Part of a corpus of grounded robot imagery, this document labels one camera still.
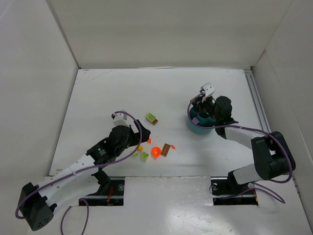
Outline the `light purple square lego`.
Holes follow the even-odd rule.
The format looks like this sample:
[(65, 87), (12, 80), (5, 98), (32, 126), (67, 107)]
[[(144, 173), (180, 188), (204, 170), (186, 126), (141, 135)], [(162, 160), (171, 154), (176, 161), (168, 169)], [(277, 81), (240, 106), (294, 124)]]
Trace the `light purple square lego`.
[(198, 120), (197, 117), (194, 117), (194, 118), (192, 119), (192, 123), (193, 123), (194, 125), (198, 125), (199, 122), (200, 122), (200, 121)]

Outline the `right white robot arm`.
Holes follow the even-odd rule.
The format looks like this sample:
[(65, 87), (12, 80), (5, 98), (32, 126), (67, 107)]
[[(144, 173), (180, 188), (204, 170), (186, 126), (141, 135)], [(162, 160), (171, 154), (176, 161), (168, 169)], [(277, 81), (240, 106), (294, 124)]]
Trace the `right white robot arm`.
[[(215, 121), (213, 126), (195, 124), (190, 116), (190, 106), (196, 114), (205, 114)], [(280, 132), (268, 133), (263, 130), (239, 126), (232, 117), (231, 100), (226, 96), (205, 98), (199, 94), (190, 100), (187, 108), (189, 121), (202, 130), (214, 129), (225, 140), (235, 141), (252, 150), (253, 164), (232, 171), (237, 184), (256, 181), (272, 181), (278, 184), (292, 179), (295, 161)]]

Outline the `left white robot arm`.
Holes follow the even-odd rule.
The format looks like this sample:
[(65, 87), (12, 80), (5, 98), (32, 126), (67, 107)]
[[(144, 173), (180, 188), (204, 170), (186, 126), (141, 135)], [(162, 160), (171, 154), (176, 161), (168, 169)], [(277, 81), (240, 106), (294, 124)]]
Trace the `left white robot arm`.
[(91, 147), (68, 168), (36, 185), (28, 183), (21, 189), (16, 217), (24, 219), (32, 231), (46, 226), (63, 207), (97, 192), (104, 193), (111, 184), (104, 167), (116, 162), (124, 150), (147, 142), (150, 130), (139, 120), (138, 132), (130, 125), (115, 125), (108, 137)]

